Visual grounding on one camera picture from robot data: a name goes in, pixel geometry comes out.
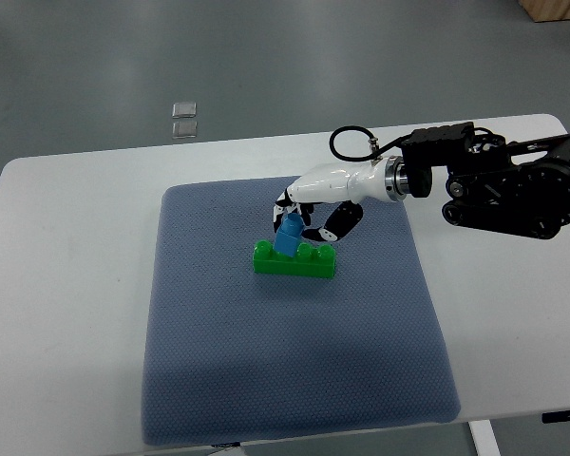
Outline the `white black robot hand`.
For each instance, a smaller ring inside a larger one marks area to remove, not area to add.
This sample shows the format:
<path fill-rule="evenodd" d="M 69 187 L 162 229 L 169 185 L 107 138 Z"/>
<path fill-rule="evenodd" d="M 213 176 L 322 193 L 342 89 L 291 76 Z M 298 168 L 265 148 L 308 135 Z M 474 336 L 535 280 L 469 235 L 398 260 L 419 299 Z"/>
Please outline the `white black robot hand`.
<path fill-rule="evenodd" d="M 397 202 L 409 193 L 408 177 L 400 157 L 322 164 L 291 183 L 277 198 L 273 226 L 278 229 L 285 215 L 297 213 L 304 223 L 302 236 L 305 239 L 336 242 L 363 217 L 362 200 Z M 322 226 L 313 228 L 311 214 L 320 203 L 335 203 L 337 207 Z"/>

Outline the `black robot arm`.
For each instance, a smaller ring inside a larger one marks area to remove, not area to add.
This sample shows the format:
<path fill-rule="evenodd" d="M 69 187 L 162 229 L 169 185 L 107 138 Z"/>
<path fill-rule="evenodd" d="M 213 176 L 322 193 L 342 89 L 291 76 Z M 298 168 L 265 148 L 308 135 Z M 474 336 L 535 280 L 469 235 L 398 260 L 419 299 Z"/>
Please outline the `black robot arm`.
<path fill-rule="evenodd" d="M 415 198 L 430 194 L 433 168 L 446 168 L 442 215 L 454 226 L 550 239 L 570 223 L 570 133 L 507 142 L 466 122 L 416 129 L 399 147 Z"/>

